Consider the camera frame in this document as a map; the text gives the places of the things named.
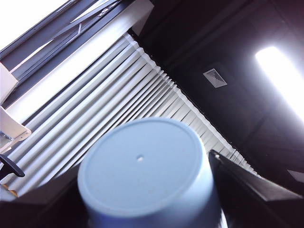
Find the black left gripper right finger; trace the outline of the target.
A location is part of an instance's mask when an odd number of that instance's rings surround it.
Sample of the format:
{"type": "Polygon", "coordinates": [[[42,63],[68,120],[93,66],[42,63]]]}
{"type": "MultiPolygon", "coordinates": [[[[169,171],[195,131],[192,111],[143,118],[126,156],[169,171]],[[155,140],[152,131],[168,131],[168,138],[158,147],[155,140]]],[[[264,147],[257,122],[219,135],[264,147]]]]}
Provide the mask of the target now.
{"type": "Polygon", "coordinates": [[[302,228],[304,198],[235,164],[215,150],[209,163],[230,228],[302,228]]]}

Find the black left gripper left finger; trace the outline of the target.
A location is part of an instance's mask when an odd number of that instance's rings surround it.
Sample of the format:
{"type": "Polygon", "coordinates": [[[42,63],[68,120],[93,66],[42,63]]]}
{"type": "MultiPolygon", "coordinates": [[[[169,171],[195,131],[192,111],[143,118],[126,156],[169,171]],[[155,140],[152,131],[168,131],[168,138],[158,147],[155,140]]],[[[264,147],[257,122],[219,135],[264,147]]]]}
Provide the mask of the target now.
{"type": "Polygon", "coordinates": [[[51,181],[12,201],[0,203],[2,228],[87,228],[88,214],[76,177],[51,181]]]}

